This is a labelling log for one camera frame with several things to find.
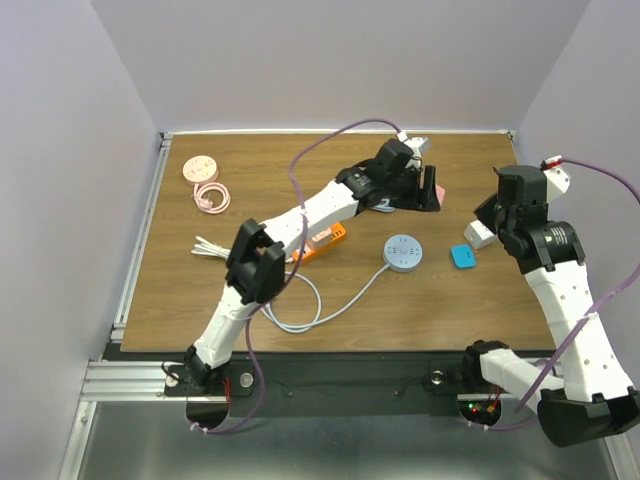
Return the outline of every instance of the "white cable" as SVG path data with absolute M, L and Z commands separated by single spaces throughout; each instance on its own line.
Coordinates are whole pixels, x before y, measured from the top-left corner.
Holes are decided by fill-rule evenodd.
M 229 258 L 229 254 L 231 250 L 229 250 L 228 248 L 224 248 L 224 247 L 221 247 L 220 245 L 216 245 L 215 243 L 211 243 L 202 237 L 196 237 L 196 240 L 198 240 L 200 243 L 196 243 L 193 247 L 193 250 L 191 250 L 191 253 L 193 253 L 194 255 L 218 257 L 218 258 L 223 258 L 225 260 Z M 309 280 L 304 275 L 300 275 L 299 273 L 296 273 L 296 277 L 302 280 L 303 282 L 305 282 L 307 285 L 309 285 L 309 287 L 311 287 L 311 290 L 313 290 L 313 293 L 316 296 L 316 300 L 318 302 L 318 308 L 316 309 L 316 315 L 313 318 L 313 320 L 310 323 L 307 323 L 304 325 L 288 325 L 286 323 L 282 323 L 278 320 L 275 313 L 273 313 L 273 309 L 271 308 L 271 303 L 267 303 L 264 306 L 264 308 L 261 309 L 261 312 L 264 314 L 265 317 L 267 317 L 269 320 L 271 320 L 273 323 L 275 323 L 278 327 L 280 327 L 282 330 L 284 330 L 287 333 L 299 334 L 299 333 L 308 332 L 313 327 L 316 327 L 325 322 L 328 322 L 329 320 L 333 320 L 338 315 L 342 315 L 344 312 L 346 312 L 354 303 L 356 303 L 360 299 L 360 297 L 362 297 L 362 295 L 364 295 L 364 293 L 369 289 L 369 287 L 373 285 L 373 282 L 376 280 L 376 278 L 378 278 L 382 274 L 382 272 L 384 272 L 388 268 L 390 268 L 390 265 L 387 263 L 371 277 L 371 279 L 362 288 L 362 290 L 360 290 L 356 294 L 356 296 L 349 301 L 349 303 L 347 303 L 340 310 L 338 310 L 335 313 L 332 313 L 328 317 L 325 317 L 322 319 L 320 318 L 320 313 L 322 312 L 322 297 L 320 296 L 320 291 L 313 284 L 311 280 Z M 284 273 L 287 275 L 291 275 L 291 272 L 284 272 Z
M 196 237 L 196 240 L 198 240 L 200 243 L 196 243 L 193 246 L 193 250 L 191 250 L 191 253 L 193 253 L 194 255 L 202 255 L 205 257 L 218 257 L 218 258 L 224 258 L 226 260 L 227 258 L 229 258 L 229 254 L 231 254 L 231 250 L 229 250 L 228 248 L 224 248 L 215 243 L 211 243 L 202 237 Z M 287 258 L 287 260 L 285 261 L 285 263 L 293 263 L 293 262 L 294 262 L 293 258 Z
M 362 290 L 360 290 L 356 294 L 356 296 L 353 297 L 349 301 L 349 303 L 347 303 L 340 310 L 338 310 L 335 313 L 332 313 L 328 317 L 325 317 L 325 318 L 322 318 L 322 319 L 320 318 L 320 311 L 322 310 L 322 300 L 320 299 L 320 292 L 318 291 L 316 286 L 313 285 L 311 280 L 309 280 L 306 277 L 303 277 L 300 274 L 296 274 L 296 276 L 298 278 L 302 279 L 303 281 L 305 281 L 313 289 L 313 292 L 315 293 L 316 298 L 318 299 L 318 310 L 316 312 L 316 316 L 314 317 L 314 319 L 310 323 L 307 323 L 307 324 L 304 324 L 304 325 L 288 325 L 286 323 L 280 322 L 277 319 L 277 317 L 275 316 L 275 314 L 273 313 L 273 310 L 271 308 L 271 303 L 266 304 L 261 311 L 262 311 L 262 313 L 264 314 L 265 317 L 267 317 L 269 320 L 271 320 L 273 323 L 275 323 L 278 327 L 280 327 L 282 330 L 284 330 L 287 333 L 304 333 L 304 332 L 308 332 L 313 327 L 316 327 L 316 326 L 321 325 L 321 324 L 323 324 L 325 322 L 328 322 L 329 320 L 333 320 L 338 315 L 341 315 L 344 312 L 346 312 L 354 303 L 356 303 L 360 299 L 360 297 L 362 297 L 362 295 L 364 295 L 364 292 L 366 292 L 369 289 L 369 287 L 371 287 L 371 285 L 376 280 L 376 278 L 378 278 L 382 274 L 382 272 L 384 272 L 388 268 L 389 268 L 389 264 L 385 264 L 380 270 L 378 270 L 373 275 L 373 277 L 371 277 L 371 280 L 369 280 L 367 282 L 367 284 L 362 288 Z

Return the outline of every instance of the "white block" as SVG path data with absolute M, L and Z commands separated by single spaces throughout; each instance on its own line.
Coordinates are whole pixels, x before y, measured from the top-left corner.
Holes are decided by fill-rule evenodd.
M 571 186 L 571 177 L 561 167 L 545 170 L 544 174 L 547 177 L 547 203 L 567 193 Z
M 476 250 L 493 243 L 497 238 L 480 220 L 471 222 L 464 231 L 464 238 Z

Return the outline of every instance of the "gray cable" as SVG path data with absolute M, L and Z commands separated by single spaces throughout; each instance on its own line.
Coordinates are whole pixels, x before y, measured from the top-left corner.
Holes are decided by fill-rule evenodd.
M 338 310 L 335 313 L 332 313 L 331 315 L 329 315 L 328 317 L 325 318 L 320 318 L 320 313 L 322 311 L 322 300 L 320 297 L 320 292 L 318 291 L 318 289 L 316 288 L 316 286 L 313 284 L 313 282 L 311 280 L 309 280 L 308 278 L 300 275 L 299 273 L 296 273 L 296 277 L 302 279 L 304 282 L 306 282 L 311 289 L 313 290 L 313 292 L 316 295 L 316 299 L 318 300 L 318 309 L 316 311 L 316 316 L 314 317 L 314 319 L 304 325 L 288 325 L 286 323 L 282 323 L 281 321 L 278 320 L 278 318 L 276 317 L 275 313 L 273 313 L 273 309 L 271 308 L 271 303 L 266 304 L 263 308 L 262 308 L 262 313 L 264 314 L 265 317 L 267 317 L 269 320 L 271 320 L 273 323 L 275 323 L 278 327 L 280 327 L 282 330 L 284 330 L 287 333 L 293 333 L 293 334 L 299 334 L 299 333 L 305 333 L 308 332 L 309 330 L 311 330 L 313 327 L 316 327 L 318 325 L 321 325 L 325 322 L 328 322 L 329 320 L 333 320 L 334 318 L 336 318 L 338 315 L 342 315 L 344 312 L 346 312 L 354 303 L 356 303 L 360 297 L 362 297 L 362 295 L 364 295 L 364 293 L 369 289 L 369 287 L 371 287 L 371 285 L 373 285 L 373 282 L 376 280 L 376 278 L 378 278 L 385 270 L 387 270 L 389 268 L 389 264 L 385 264 L 380 270 L 378 270 L 373 277 L 371 277 L 371 280 L 369 280 L 367 282 L 367 284 L 362 288 L 362 290 L 360 290 L 355 297 L 353 297 L 349 303 L 347 303 L 344 307 L 342 307 L 340 310 Z

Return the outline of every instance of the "blue square object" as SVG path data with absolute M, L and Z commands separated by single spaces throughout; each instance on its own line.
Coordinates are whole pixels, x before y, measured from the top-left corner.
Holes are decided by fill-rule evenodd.
M 469 245 L 456 245 L 451 249 L 453 263 L 458 268 L 472 268 L 476 266 L 476 257 Z

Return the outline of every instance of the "pink cable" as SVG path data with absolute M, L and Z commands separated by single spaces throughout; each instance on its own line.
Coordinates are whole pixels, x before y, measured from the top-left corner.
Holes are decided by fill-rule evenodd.
M 219 192 L 222 194 L 222 202 L 220 202 L 220 205 L 214 207 L 213 202 L 205 197 L 209 192 Z M 229 195 L 227 187 L 216 182 L 206 183 L 204 185 L 196 183 L 193 186 L 193 199 L 200 210 L 204 213 L 210 213 L 211 215 L 224 212 L 229 207 L 229 204 L 231 204 L 231 195 Z

